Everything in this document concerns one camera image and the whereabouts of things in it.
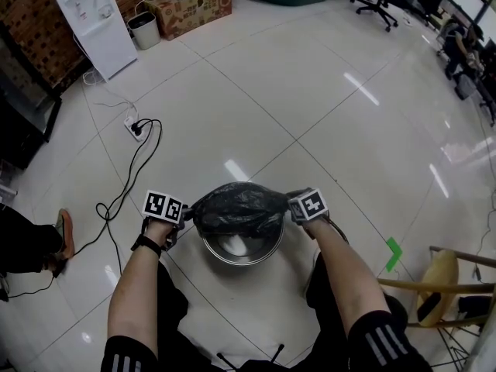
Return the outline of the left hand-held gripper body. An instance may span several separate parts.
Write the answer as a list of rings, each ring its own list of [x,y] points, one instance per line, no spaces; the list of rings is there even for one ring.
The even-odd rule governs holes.
[[[140,235],[144,235],[149,223],[152,220],[160,220],[170,223],[173,230],[167,235],[163,251],[169,251],[177,243],[178,233],[184,229],[185,216],[191,209],[178,198],[158,192],[148,190],[142,207],[144,220]]]

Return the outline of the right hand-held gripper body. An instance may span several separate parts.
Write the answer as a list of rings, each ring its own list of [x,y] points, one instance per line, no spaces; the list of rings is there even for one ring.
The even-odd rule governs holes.
[[[318,188],[291,191],[286,195],[291,219],[297,225],[329,217],[328,206]]]

